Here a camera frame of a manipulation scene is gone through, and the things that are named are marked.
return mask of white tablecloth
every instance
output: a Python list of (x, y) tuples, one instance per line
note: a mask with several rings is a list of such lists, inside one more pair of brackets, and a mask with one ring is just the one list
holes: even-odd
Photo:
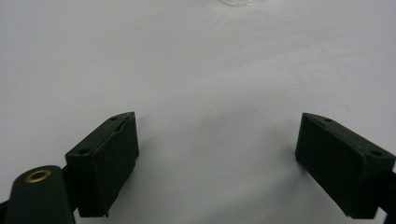
[(345, 217), (294, 159), (303, 112), (396, 153), (396, 2), (1, 1), (0, 201), (14, 179), (135, 111), (141, 155), (109, 218)]

